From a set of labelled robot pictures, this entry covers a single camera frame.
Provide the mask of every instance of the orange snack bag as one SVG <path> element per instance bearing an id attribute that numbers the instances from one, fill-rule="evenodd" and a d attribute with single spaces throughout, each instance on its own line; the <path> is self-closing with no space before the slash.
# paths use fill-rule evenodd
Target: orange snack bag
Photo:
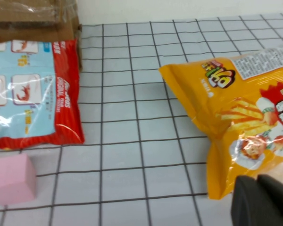
<path id="1" fill-rule="evenodd" d="M 250 55 L 166 65 L 160 72 L 212 146 L 208 194 L 220 199 L 238 175 L 283 162 L 283 45 Z"/>

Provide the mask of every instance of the snack bag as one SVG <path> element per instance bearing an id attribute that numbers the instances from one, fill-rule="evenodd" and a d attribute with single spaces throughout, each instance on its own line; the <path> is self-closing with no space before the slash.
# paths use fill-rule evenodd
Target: snack bag
<path id="1" fill-rule="evenodd" d="M 283 46 L 166 65 L 160 72 L 212 141 L 207 159 L 210 198 L 230 193 L 238 175 L 255 177 L 283 162 Z"/>
<path id="2" fill-rule="evenodd" d="M 82 144 L 76 41 L 0 44 L 0 148 Z"/>

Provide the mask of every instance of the white grid tablecloth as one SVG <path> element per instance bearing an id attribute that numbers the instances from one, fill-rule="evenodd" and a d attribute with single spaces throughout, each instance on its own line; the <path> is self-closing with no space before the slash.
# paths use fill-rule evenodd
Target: white grid tablecloth
<path id="1" fill-rule="evenodd" d="M 20 151 L 38 197 L 0 206 L 0 226 L 230 226 L 231 195 L 207 199 L 209 140 L 157 69 L 281 43 L 283 14 L 84 26 L 86 143 Z"/>

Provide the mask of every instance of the product label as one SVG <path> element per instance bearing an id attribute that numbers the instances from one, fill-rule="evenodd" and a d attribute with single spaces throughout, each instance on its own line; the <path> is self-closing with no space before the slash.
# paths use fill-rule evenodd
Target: product label
<path id="1" fill-rule="evenodd" d="M 52 134 L 56 77 L 50 43 L 0 44 L 0 138 Z"/>
<path id="2" fill-rule="evenodd" d="M 272 102 L 273 112 L 283 125 L 283 82 L 278 82 L 277 86 L 269 86 L 267 90 L 260 90 L 260 93 L 262 97 Z"/>
<path id="3" fill-rule="evenodd" d="M 283 67 L 283 46 L 231 59 L 243 80 Z"/>

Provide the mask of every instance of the cardboard box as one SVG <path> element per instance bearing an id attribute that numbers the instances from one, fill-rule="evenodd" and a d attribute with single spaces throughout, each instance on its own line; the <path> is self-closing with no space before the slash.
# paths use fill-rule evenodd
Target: cardboard box
<path id="1" fill-rule="evenodd" d="M 0 22 L 58 24 L 63 0 L 0 0 Z"/>
<path id="2" fill-rule="evenodd" d="M 0 2 L 3 2 L 0 3 L 0 14 L 7 14 L 4 13 L 3 7 L 7 7 L 8 11 L 11 12 L 9 7 L 13 5 L 12 3 L 18 4 L 20 2 L 22 4 L 26 3 L 27 6 L 43 6 L 43 9 L 47 8 L 49 10 L 47 16 L 43 13 L 39 15 L 36 15 L 36 13 L 21 14 L 16 11 L 11 13 L 8 19 L 2 18 L 3 21 L 0 21 L 0 43 L 11 40 L 55 42 L 78 39 L 77 52 L 80 70 L 82 70 L 82 53 L 80 48 L 82 26 L 77 14 L 76 0 L 0 0 Z M 50 6 L 50 3 L 53 2 L 55 2 L 56 7 Z M 58 20 L 53 16 L 52 9 L 59 12 Z M 47 20 L 51 25 L 41 25 L 40 18 Z"/>
<path id="3" fill-rule="evenodd" d="M 38 2 L 39 4 L 48 4 L 49 1 L 55 0 L 0 0 L 0 2 L 19 2 L 19 1 L 29 1 L 29 2 Z M 9 40 L 30 40 L 30 41 L 44 41 L 44 42 L 54 42 L 61 40 L 73 40 L 75 39 L 75 32 L 79 28 L 79 18 L 77 15 L 77 5 L 75 0 L 56 0 L 59 2 L 59 7 L 55 8 L 63 12 L 62 20 L 54 25 L 46 26 L 36 26 L 40 21 L 39 16 L 32 16 L 22 14 L 22 17 L 18 17 L 19 14 L 11 14 L 8 21 L 0 22 L 0 43 L 6 42 Z M 4 9 L 1 5 L 1 14 L 4 13 Z M 49 16 L 48 20 L 54 18 L 50 16 L 52 7 L 48 7 Z M 26 20 L 25 23 L 18 23 L 19 18 L 23 21 Z"/>

